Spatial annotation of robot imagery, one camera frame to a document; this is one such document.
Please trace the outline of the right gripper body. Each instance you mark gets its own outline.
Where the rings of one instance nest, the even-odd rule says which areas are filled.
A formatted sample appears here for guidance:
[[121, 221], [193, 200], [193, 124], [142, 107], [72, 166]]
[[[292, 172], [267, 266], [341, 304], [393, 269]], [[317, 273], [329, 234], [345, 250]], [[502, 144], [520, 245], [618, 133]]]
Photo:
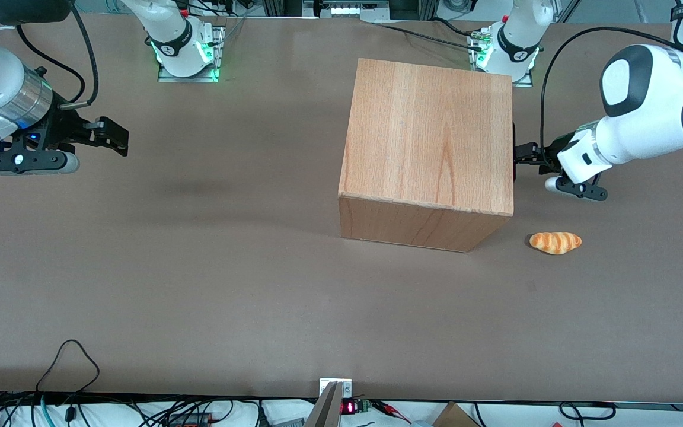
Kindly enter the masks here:
[[87, 124], [75, 111], [54, 107], [1, 108], [0, 157], [27, 157], [50, 149], [73, 154], [75, 144], [92, 144]]

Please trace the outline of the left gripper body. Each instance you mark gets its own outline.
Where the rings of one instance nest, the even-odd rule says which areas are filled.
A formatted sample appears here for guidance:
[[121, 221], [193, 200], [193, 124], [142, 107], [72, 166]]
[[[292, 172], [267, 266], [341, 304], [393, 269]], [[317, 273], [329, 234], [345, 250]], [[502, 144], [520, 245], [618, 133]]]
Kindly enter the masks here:
[[547, 148], [553, 163], [575, 184], [588, 181], [610, 168], [610, 162], [597, 146], [595, 131], [598, 124], [596, 120], [581, 125], [574, 132], [556, 138]]

